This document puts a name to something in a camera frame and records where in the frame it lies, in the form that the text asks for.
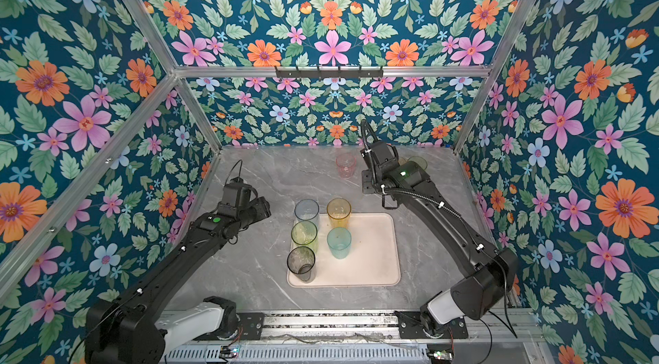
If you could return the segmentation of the pink short plastic cup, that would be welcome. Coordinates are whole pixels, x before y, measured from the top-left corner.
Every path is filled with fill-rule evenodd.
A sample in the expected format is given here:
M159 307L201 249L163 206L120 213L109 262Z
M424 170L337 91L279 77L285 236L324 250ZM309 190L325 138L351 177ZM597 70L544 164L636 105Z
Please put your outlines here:
M343 153L336 157L336 166L339 176L348 179L354 175L357 161L353 154Z

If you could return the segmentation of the yellow tall plastic tumbler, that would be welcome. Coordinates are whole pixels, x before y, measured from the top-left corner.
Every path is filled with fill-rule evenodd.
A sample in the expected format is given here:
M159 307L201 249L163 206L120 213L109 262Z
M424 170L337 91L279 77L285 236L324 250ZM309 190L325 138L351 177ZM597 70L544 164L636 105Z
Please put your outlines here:
M348 228L352 206L346 199L335 198L327 204L326 214L332 228Z

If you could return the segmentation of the blue tall plastic tumbler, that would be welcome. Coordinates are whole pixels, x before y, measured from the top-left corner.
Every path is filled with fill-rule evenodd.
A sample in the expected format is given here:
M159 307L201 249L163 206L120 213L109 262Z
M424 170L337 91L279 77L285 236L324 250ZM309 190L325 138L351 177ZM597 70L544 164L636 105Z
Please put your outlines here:
M302 199L294 208L294 216L298 222L311 222L319 224L319 203L314 199Z

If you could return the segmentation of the green tall plastic tumbler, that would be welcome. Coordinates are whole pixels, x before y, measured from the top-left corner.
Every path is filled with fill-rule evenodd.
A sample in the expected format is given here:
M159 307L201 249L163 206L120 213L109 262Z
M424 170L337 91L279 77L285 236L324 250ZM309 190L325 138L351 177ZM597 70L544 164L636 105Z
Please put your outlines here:
M300 221L293 226L291 239L295 247L308 247L313 252L317 252L317 226L312 221Z

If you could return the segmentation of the grey smoked plastic tumbler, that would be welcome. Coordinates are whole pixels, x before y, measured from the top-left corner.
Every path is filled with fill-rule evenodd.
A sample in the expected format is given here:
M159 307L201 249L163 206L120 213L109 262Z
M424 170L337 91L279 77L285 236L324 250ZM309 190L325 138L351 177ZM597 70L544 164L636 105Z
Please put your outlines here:
M314 280L315 264L316 254L309 247L295 247L288 254L288 271L304 283Z

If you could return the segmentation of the teal textured plastic cup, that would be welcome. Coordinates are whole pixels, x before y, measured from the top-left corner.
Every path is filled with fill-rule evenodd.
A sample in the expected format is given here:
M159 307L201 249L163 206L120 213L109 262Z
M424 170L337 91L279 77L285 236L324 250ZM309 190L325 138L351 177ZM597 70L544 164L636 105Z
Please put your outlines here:
M332 228L327 234L327 245L335 259L345 259L350 252L352 235L346 228Z

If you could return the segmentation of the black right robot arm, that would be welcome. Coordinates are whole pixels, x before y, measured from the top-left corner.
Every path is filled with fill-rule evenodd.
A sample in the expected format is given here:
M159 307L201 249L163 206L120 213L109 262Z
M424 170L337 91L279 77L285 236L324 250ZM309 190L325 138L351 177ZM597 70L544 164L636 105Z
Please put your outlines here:
M420 308L424 331L437 337L456 319L481 319L512 290L518 257L478 234L447 201L430 175L417 163L399 163L395 147L382 140L366 141L360 151L367 169L362 191L404 206L438 238L463 274L449 290Z

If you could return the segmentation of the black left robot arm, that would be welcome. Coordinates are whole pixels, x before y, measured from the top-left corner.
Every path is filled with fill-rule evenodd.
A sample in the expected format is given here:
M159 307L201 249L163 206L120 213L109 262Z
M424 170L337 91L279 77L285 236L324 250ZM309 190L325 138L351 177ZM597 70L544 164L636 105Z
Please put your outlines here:
M199 216L175 249L113 301L87 314L85 362L157 363L166 353L166 331L156 321L203 263L254 223L271 216L270 204L236 177L213 211Z

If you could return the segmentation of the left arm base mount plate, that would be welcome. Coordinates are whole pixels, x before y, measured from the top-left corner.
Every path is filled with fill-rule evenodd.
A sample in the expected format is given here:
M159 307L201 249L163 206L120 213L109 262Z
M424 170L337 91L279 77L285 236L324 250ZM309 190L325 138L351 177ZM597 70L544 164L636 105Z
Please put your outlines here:
M263 313L231 313L221 321L214 335L218 340L235 343L259 340L264 329L264 320Z

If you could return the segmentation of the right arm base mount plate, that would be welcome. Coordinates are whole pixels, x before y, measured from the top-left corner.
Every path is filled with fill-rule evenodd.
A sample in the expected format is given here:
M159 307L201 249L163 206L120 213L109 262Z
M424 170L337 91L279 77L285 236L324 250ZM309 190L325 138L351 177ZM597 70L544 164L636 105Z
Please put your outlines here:
M439 324L425 312L395 311L401 339L452 339L463 340L469 337L464 319L453 319L447 324Z

